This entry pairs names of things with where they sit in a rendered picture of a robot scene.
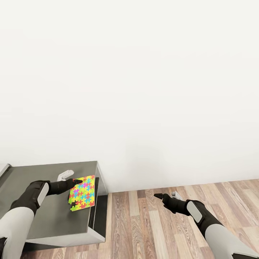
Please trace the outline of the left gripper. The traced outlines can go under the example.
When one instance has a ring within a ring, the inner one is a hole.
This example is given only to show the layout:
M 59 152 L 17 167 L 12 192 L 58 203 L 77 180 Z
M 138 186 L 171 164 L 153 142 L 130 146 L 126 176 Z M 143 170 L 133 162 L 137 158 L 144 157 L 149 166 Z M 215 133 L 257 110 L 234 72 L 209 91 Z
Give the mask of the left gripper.
M 67 190 L 75 187 L 75 185 L 80 184 L 82 182 L 82 180 L 73 180 L 72 178 L 66 181 L 56 182 L 58 184 L 58 190 L 56 192 L 56 195 L 60 195 L 61 193 L 66 192 Z

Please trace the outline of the jigsaw puzzle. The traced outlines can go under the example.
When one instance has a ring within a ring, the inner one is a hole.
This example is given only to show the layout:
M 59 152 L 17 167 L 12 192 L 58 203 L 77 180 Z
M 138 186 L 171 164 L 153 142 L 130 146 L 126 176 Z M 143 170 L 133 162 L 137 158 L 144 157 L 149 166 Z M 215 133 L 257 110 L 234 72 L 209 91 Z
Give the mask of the jigsaw puzzle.
M 71 188 L 69 203 L 77 201 L 77 205 L 71 211 L 77 211 L 91 206 L 95 206 L 95 175 L 78 178 L 83 182 Z

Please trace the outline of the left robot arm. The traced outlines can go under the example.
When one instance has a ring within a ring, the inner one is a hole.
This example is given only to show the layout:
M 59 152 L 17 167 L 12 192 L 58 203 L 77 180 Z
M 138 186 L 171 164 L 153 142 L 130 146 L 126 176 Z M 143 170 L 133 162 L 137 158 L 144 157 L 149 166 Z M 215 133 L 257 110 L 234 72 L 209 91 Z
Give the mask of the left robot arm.
M 31 223 L 45 196 L 60 195 L 83 182 L 65 180 L 73 174 L 73 170 L 67 170 L 58 176 L 57 182 L 31 182 L 20 198 L 13 201 L 0 220 L 0 259 L 20 259 Z

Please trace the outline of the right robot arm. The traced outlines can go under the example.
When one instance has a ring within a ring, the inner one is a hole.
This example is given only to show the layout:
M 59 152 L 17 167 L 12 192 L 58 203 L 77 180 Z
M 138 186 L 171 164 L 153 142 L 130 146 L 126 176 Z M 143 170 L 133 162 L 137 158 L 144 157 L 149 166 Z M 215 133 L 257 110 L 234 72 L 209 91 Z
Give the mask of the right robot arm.
M 176 212 L 192 216 L 198 229 L 209 245 L 215 259 L 259 259 L 259 254 L 236 238 L 198 200 L 183 201 L 177 191 L 168 194 L 154 194 L 173 214 Z

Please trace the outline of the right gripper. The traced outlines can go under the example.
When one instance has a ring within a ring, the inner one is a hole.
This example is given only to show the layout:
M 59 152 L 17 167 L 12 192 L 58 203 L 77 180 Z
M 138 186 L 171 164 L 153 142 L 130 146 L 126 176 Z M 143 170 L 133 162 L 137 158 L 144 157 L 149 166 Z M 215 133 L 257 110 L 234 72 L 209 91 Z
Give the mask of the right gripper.
M 176 214 L 176 212 L 180 213 L 178 211 L 178 202 L 179 199 L 171 198 L 168 194 L 154 194 L 155 197 L 159 199 L 163 199 L 162 202 L 166 208 L 168 208 L 173 214 Z

